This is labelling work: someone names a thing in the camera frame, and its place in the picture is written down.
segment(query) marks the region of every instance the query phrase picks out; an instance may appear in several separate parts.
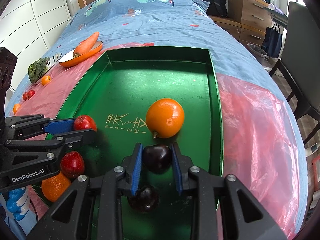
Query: chair backrest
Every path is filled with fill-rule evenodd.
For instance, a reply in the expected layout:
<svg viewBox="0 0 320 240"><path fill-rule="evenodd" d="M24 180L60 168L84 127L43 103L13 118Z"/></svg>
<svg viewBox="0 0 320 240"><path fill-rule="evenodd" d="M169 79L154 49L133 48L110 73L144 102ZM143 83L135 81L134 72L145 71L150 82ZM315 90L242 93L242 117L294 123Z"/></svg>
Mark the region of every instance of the chair backrest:
<svg viewBox="0 0 320 240"><path fill-rule="evenodd" d="M307 7L289 3L288 30L281 56L303 95L320 107L320 29Z"/></svg>

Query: orange fruit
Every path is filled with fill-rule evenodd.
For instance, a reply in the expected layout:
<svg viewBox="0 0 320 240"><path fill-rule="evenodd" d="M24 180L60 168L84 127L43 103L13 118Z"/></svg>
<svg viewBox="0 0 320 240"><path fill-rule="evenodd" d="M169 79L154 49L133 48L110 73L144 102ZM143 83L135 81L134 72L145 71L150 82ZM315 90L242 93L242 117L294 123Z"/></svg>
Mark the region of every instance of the orange fruit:
<svg viewBox="0 0 320 240"><path fill-rule="evenodd" d="M58 175L43 180L41 182L41 189L43 195L48 200L55 202L70 185L70 179L68 179L62 172L59 172Z"/></svg>
<svg viewBox="0 0 320 240"><path fill-rule="evenodd" d="M43 76L41 79L41 84L44 86L44 85L48 84L50 81L51 81L50 76Z"/></svg>
<svg viewBox="0 0 320 240"><path fill-rule="evenodd" d="M148 109L146 124L153 138L169 138L177 134L184 122L182 106L175 100L163 98Z"/></svg>
<svg viewBox="0 0 320 240"><path fill-rule="evenodd" d="M14 106L13 106L13 113L14 114L16 114L16 112L18 111L18 109L20 108L20 104L15 104Z"/></svg>

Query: leafy green vegetable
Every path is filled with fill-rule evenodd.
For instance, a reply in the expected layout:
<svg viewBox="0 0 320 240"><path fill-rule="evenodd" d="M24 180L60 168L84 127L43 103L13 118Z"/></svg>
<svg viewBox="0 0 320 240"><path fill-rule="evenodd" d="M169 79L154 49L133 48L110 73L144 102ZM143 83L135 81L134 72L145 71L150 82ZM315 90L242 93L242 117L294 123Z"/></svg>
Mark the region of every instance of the leafy green vegetable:
<svg viewBox="0 0 320 240"><path fill-rule="evenodd" d="M48 60L50 60L49 57L40 58L29 66L28 75L32 84L36 83L48 71Z"/></svg>

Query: dark plum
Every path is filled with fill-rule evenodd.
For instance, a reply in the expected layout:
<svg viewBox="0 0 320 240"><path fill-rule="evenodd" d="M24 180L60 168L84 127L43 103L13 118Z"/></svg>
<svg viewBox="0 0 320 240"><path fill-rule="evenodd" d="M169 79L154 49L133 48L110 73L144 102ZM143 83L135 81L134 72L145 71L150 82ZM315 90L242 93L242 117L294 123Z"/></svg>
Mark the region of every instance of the dark plum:
<svg viewBox="0 0 320 240"><path fill-rule="evenodd" d="M129 205L140 212L150 212L159 203L159 194L152 186L143 186L138 189L135 196L128 197Z"/></svg>
<svg viewBox="0 0 320 240"><path fill-rule="evenodd" d="M142 161L149 171L161 174L170 167L172 152L165 144L149 145L143 149Z"/></svg>

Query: gray chair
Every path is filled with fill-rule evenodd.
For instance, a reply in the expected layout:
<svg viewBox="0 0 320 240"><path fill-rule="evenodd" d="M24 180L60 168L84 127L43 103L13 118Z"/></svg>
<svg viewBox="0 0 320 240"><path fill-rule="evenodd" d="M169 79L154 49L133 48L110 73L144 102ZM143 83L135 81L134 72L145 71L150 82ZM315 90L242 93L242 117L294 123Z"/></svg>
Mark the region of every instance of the gray chair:
<svg viewBox="0 0 320 240"><path fill-rule="evenodd" d="M287 36L281 59L270 71L272 76L279 69L290 85L298 105L296 120L308 114L320 122L320 29L307 7L289 3ZM320 123L303 141L306 144L319 130Z"/></svg>

